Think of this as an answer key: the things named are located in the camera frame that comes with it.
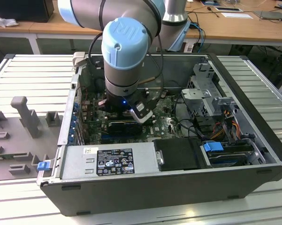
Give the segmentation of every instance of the light blue joint cap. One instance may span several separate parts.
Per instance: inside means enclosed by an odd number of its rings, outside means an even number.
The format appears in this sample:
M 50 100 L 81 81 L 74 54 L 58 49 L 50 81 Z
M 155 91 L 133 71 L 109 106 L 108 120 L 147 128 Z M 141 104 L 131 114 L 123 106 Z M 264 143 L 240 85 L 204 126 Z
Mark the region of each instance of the light blue joint cap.
M 146 28 L 139 21 L 130 17 L 117 18 L 103 30 L 103 58 L 115 69 L 132 69 L 146 56 L 148 39 Z
M 183 45 L 183 40 L 186 37 L 186 34 L 190 28 L 190 21 L 187 21 L 187 23 L 185 24 L 182 32 L 178 35 L 177 39 L 175 40 L 175 42 L 171 45 L 171 47 L 168 49 L 168 51 L 174 51 L 177 52 L 180 50 L 180 48 Z
M 151 1 L 155 5 L 155 7 L 158 9 L 161 20 L 163 20 L 165 12 L 166 12 L 164 0 L 151 0 Z
M 58 0 L 58 10 L 64 21 L 79 26 L 71 5 L 71 0 Z

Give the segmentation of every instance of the white paper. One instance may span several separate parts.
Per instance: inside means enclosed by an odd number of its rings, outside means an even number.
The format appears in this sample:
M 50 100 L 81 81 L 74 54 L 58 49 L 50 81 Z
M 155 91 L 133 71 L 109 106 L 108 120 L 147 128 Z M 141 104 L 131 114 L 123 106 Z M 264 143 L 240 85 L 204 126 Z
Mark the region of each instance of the white paper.
M 5 27 L 10 27 L 10 26 L 16 26 L 16 25 L 19 25 L 19 24 L 14 19 L 3 19 L 3 18 L 0 18 L 0 27 L 5 28 Z
M 222 13 L 222 15 L 229 18 L 253 19 L 250 15 L 243 13 Z

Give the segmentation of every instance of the motherboard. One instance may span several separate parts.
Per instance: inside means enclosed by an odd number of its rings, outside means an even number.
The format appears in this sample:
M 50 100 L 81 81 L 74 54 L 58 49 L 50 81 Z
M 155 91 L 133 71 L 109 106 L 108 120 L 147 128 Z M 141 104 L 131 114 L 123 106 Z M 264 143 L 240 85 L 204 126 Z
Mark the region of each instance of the motherboard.
M 150 97 L 158 96 L 151 91 Z M 161 138 L 182 137 L 180 126 L 174 120 L 175 96 L 163 95 L 153 110 L 153 116 L 145 123 L 136 123 L 129 111 L 122 117 L 116 113 L 107 113 L 98 109 L 98 102 L 104 94 L 91 93 L 83 104 L 84 129 L 87 144 L 114 144 L 152 142 Z

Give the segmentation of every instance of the gray floor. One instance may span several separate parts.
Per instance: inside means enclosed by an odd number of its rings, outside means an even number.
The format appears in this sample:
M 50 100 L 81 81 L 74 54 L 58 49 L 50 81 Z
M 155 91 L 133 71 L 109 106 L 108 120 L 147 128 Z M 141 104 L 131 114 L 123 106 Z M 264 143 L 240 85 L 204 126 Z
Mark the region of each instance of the gray floor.
M 91 41 L 90 40 L 74 40 L 75 50 L 70 49 L 70 42 L 67 39 L 39 39 L 38 43 L 43 51 L 43 54 L 73 54 L 76 51 L 88 51 Z M 94 46 L 93 52 L 99 53 L 101 51 L 101 41 L 98 41 Z M 219 44 L 204 44 L 201 52 L 215 53 L 217 55 L 228 55 L 231 49 L 231 45 L 219 45 Z M 30 44 L 25 38 L 5 38 L 0 37 L 0 50 L 4 53 L 15 53 L 15 54 L 32 54 Z M 248 58 L 260 69 L 265 75 L 269 76 L 275 58 L 280 54 L 273 51 L 267 50 L 267 53 L 263 47 L 253 47 L 248 54 Z M 3 55 L 0 53 L 0 61 L 3 59 Z

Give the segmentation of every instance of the wooden desk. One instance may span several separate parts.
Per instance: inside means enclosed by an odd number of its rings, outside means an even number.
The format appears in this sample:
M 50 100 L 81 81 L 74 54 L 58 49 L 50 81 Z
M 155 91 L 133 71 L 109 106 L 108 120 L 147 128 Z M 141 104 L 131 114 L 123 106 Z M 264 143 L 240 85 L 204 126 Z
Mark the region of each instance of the wooden desk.
M 257 6 L 261 1 L 241 0 L 241 3 L 248 6 Z M 249 8 L 241 5 L 236 7 L 243 11 L 256 11 L 274 10 L 275 1 L 268 0 L 258 8 Z M 254 13 L 249 14 L 253 19 L 239 19 L 239 18 L 226 18 L 221 13 L 217 13 L 219 18 L 213 13 L 203 14 L 202 12 L 210 12 L 206 7 L 202 7 L 200 2 L 194 2 L 192 8 L 186 8 L 186 11 L 199 12 L 197 14 L 200 27 L 206 32 L 206 41 L 211 40 L 223 40 L 223 44 L 227 43 L 227 40 L 247 41 L 247 42 L 276 42 L 282 44 L 282 22 L 274 23 L 268 20 L 260 20 Z M 196 16 L 194 13 L 190 14 L 191 19 L 196 22 Z M 187 38 L 198 38 L 197 30 L 189 30 L 186 35 Z
M 256 6 L 262 0 L 241 0 L 246 6 Z M 57 2 L 53 1 L 55 11 L 47 23 L 20 22 L 20 26 L 13 28 L 0 28 L 0 37 L 24 37 L 28 38 L 34 54 L 40 54 L 41 50 L 37 44 L 37 38 L 62 38 L 62 39 L 88 39 L 91 40 L 100 33 L 98 30 L 81 28 L 65 22 L 58 10 Z M 267 0 L 259 7 L 251 8 L 237 4 L 243 11 L 274 10 L 275 1 Z M 267 20 L 260 20 L 254 13 L 247 13 L 253 19 L 225 18 L 218 13 L 208 13 L 206 7 L 195 0 L 191 8 L 198 12 L 200 27 L 206 32 L 205 43 L 215 44 L 239 44 L 239 45 L 275 45 L 282 46 L 282 22 L 274 23 Z M 194 13 L 190 14 L 193 21 L 196 21 Z M 192 46 L 198 39 L 197 30 L 189 30 L 185 41 L 187 46 Z

